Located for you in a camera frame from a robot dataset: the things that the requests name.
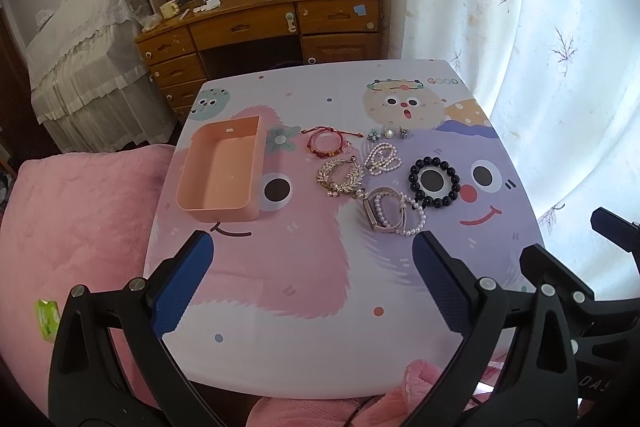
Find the orange storage box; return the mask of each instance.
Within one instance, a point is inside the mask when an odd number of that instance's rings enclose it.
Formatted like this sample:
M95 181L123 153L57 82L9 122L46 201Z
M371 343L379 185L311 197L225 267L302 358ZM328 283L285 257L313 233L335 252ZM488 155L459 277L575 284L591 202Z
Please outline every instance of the orange storage box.
M259 116L198 129L180 176L178 206L201 223L257 219L266 140Z

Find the pink fluffy cloth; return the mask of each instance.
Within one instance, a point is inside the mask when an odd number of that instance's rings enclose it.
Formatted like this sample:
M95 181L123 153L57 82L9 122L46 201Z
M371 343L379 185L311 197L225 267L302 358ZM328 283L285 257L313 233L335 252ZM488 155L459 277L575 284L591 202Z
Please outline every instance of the pink fluffy cloth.
M426 360L410 363L402 384L363 409L351 420L353 427L398 427L434 386L442 370ZM484 378L494 371L489 368ZM477 395L479 401L487 394ZM356 410L355 400L288 400L261 398L246 427L342 427Z
M63 312L69 290L123 288L140 277L170 145L70 153L24 163L0 228L0 355L47 413L53 345L42 339L36 302ZM124 336L114 336L127 376L140 381Z

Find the mug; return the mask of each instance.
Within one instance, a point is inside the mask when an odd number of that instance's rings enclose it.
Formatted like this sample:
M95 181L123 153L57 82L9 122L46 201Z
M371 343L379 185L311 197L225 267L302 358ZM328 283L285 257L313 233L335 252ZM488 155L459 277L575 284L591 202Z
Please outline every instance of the mug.
M162 17L165 19L170 19L171 17L175 17L180 13L180 7L178 6L178 1L173 0L164 3L160 7L160 11L162 12Z

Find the screw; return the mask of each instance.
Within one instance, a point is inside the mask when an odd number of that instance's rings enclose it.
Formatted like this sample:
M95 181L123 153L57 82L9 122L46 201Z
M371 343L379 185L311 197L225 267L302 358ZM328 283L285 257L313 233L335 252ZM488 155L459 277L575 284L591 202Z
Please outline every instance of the screw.
M496 289L497 284L493 279L491 279L491 277L482 277L482 279L480 280L480 287L483 290L487 290L488 292L490 292Z
M540 286L540 291L547 297L553 297L556 294L556 289L550 284L543 284Z
M585 300L585 296L584 293L582 292L574 292L574 301L576 301L578 304L582 304Z
M142 277L136 277L135 279L131 279L129 281L129 289L132 292L137 292L142 290L145 287L146 281L142 279Z
M76 286L74 286L73 288L71 288L71 295L74 297L79 297L84 293L84 286L82 286L81 284L78 284Z

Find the green package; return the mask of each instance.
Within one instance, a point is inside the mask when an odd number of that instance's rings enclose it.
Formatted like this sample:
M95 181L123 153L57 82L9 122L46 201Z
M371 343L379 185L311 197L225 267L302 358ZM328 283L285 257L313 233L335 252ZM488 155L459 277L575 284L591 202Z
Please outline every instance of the green package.
M60 312L58 311L57 302L38 300L36 302L36 318L42 338L53 344L60 324Z

